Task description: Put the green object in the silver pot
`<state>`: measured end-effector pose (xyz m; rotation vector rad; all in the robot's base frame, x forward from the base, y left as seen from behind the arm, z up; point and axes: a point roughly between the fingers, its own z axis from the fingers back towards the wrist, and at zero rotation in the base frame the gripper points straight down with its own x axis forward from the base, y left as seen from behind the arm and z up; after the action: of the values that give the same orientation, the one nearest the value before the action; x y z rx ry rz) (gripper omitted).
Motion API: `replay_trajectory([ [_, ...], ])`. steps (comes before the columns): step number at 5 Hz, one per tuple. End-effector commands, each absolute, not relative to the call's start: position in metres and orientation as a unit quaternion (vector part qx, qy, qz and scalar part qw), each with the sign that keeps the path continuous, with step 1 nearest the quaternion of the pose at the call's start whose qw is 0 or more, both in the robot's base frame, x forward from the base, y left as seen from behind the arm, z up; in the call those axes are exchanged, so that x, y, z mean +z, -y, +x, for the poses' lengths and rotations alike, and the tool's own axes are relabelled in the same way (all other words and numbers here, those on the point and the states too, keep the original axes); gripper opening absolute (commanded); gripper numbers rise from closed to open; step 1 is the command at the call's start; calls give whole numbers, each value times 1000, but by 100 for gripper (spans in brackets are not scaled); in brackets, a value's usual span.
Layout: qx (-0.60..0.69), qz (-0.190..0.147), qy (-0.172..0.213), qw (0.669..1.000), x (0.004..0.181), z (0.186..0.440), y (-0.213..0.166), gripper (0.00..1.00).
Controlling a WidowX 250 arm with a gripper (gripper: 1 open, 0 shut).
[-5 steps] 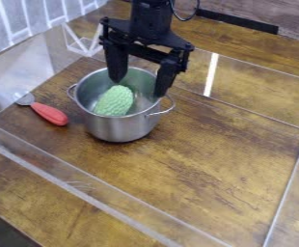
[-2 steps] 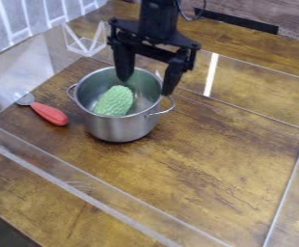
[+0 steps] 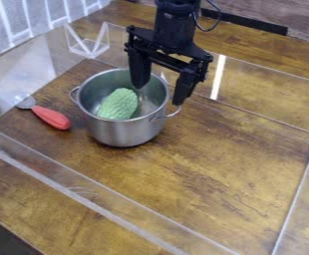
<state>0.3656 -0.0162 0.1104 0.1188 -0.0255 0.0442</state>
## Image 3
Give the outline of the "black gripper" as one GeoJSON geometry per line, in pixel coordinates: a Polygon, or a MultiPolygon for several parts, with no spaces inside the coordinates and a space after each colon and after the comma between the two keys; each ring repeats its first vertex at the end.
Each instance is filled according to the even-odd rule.
{"type": "Polygon", "coordinates": [[[180,106],[189,97],[195,85],[204,81],[207,65],[212,57],[195,45],[193,32],[203,29],[197,22],[200,0],[153,0],[153,28],[133,25],[125,51],[133,87],[140,89],[150,78],[152,63],[179,73],[171,103],[180,106]]]}

